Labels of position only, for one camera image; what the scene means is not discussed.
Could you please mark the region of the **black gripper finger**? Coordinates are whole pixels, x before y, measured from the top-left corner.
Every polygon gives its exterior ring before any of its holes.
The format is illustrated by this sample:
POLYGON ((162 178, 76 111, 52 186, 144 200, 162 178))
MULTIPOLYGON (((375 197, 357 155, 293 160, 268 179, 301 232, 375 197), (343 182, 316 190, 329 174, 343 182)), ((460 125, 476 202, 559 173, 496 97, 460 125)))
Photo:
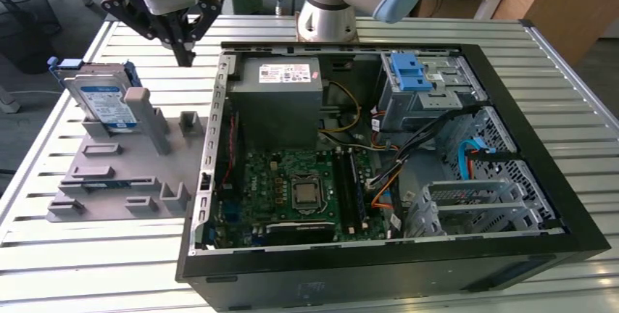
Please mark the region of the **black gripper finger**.
POLYGON ((140 1, 133 4, 129 0, 102 0, 100 5, 141 37, 158 40, 164 48, 172 50, 180 67, 191 66, 185 10, 158 16, 149 13, 140 1))
POLYGON ((183 67, 191 67, 195 52, 195 43, 203 38, 207 30, 211 28, 223 9, 224 0, 199 0, 193 9, 199 10, 199 16, 189 21, 188 18, 183 22, 183 67))

